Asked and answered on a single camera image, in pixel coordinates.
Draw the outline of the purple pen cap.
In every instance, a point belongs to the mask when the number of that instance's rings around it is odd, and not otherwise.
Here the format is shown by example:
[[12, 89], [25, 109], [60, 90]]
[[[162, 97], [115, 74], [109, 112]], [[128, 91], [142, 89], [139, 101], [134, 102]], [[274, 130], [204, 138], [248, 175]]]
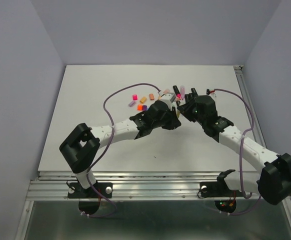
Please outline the purple pen cap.
[[146, 105], [143, 105], [142, 106], [142, 111], [147, 111], [148, 110], [148, 107]]

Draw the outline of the lilac pen cap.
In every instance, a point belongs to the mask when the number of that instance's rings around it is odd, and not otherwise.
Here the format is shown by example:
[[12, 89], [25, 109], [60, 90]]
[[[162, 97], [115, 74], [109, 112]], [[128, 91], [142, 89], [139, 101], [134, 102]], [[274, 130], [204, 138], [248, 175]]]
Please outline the lilac pen cap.
[[129, 104], [128, 104], [128, 106], [129, 107], [132, 107], [132, 106], [134, 106], [136, 104], [136, 102], [133, 100], [133, 101], [131, 101]]

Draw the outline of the pink pen cap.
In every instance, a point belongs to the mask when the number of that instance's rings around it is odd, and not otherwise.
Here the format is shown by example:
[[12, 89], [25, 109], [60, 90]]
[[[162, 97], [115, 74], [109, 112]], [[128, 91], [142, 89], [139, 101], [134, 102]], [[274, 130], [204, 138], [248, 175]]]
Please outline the pink pen cap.
[[136, 94], [133, 94], [133, 95], [132, 95], [132, 99], [133, 99], [134, 101], [136, 101], [136, 100], [138, 99], [138, 96], [137, 96]]

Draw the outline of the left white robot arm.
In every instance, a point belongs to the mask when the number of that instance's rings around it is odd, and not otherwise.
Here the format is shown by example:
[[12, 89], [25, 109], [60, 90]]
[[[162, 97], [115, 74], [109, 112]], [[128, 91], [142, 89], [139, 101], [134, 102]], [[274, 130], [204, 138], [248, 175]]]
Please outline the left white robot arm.
[[75, 174], [79, 191], [85, 197], [92, 197], [97, 191], [97, 180], [90, 166], [99, 149], [107, 150], [111, 144], [146, 137], [157, 128], [174, 130], [180, 127], [176, 107], [176, 103], [157, 100], [148, 110], [113, 125], [77, 125], [62, 142], [59, 151]]

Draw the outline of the bright orange pen cap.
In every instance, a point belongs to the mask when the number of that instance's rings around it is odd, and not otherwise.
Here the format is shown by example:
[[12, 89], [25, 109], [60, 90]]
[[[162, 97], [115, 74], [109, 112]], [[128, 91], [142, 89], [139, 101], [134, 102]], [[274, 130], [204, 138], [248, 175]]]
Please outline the bright orange pen cap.
[[139, 105], [137, 106], [137, 110], [138, 110], [138, 111], [141, 111], [142, 108], [143, 108], [143, 106], [142, 106], [141, 104], [139, 104]]

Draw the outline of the orange black highlighter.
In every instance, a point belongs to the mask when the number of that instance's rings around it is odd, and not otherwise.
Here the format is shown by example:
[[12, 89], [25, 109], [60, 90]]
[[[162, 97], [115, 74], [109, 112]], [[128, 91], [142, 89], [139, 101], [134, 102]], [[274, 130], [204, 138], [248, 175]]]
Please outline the orange black highlighter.
[[193, 97], [198, 96], [198, 93], [197, 93], [197, 91], [196, 91], [196, 89], [194, 87], [191, 88], [191, 94], [192, 94]]

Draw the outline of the pink black highlighter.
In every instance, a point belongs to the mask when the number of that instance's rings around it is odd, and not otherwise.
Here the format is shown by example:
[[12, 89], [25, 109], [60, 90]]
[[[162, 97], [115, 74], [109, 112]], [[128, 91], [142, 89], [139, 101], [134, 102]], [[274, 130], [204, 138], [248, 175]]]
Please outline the pink black highlighter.
[[181, 100], [181, 99], [182, 99], [182, 95], [181, 95], [181, 93], [180, 93], [180, 90], [179, 90], [178, 86], [177, 86], [177, 85], [173, 85], [172, 88], [173, 88], [173, 91], [174, 91], [176, 97], [177, 97], [179, 100]]

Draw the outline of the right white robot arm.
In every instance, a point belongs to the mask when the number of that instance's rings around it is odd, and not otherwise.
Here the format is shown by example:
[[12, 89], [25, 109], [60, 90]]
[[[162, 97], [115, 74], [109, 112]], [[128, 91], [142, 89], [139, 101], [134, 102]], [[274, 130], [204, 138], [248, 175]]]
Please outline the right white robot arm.
[[240, 169], [221, 172], [208, 191], [221, 195], [249, 192], [271, 205], [291, 195], [290, 154], [278, 154], [246, 137], [233, 122], [218, 114], [215, 101], [208, 95], [195, 96], [177, 109], [190, 122], [199, 123], [207, 136], [239, 155]]

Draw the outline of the purple black highlighter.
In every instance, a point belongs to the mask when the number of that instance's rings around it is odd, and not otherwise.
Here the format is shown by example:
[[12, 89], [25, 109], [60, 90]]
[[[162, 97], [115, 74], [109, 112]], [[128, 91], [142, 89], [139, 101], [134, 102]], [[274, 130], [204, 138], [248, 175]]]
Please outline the purple black highlighter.
[[189, 101], [189, 95], [188, 94], [185, 94], [184, 95], [184, 99], [185, 99], [185, 102], [187, 103]]

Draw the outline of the pastel orange pen cap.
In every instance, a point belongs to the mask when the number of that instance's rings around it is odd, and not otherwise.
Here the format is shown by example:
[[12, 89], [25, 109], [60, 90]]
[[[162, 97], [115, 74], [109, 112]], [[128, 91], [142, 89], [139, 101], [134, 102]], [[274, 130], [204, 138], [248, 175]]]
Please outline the pastel orange pen cap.
[[141, 104], [144, 104], [146, 102], [147, 98], [144, 96], [140, 99], [140, 103]]

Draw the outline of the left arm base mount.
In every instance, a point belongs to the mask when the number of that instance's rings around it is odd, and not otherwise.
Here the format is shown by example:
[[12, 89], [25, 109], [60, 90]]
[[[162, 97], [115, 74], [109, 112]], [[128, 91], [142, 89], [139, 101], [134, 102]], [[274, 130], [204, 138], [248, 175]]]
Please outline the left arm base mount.
[[[66, 182], [68, 187], [67, 198], [78, 200], [78, 210], [82, 216], [88, 218], [104, 218], [112, 215], [116, 204], [111, 200], [113, 184], [111, 182], [96, 182], [93, 188], [84, 189], [78, 181]], [[109, 204], [109, 213], [102, 213], [102, 204]]]

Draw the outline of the pastel lilac highlighter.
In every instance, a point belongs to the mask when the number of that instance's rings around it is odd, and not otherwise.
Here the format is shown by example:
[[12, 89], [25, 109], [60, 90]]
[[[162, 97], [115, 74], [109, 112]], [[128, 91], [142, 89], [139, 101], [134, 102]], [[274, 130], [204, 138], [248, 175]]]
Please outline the pastel lilac highlighter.
[[180, 86], [180, 98], [183, 100], [185, 98], [185, 87], [183, 85]]

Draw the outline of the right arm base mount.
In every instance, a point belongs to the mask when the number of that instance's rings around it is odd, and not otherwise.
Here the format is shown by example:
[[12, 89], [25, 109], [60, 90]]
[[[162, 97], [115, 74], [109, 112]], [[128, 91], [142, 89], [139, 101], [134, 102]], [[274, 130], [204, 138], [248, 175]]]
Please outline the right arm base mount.
[[241, 197], [242, 194], [238, 189], [230, 190], [225, 182], [228, 176], [232, 176], [236, 173], [234, 169], [229, 169], [221, 172], [215, 181], [204, 181], [200, 183], [197, 197], [199, 199], [205, 198], [227, 198], [226, 200], [215, 200], [215, 207], [221, 212], [228, 215], [237, 215], [234, 213], [237, 207], [237, 197]]

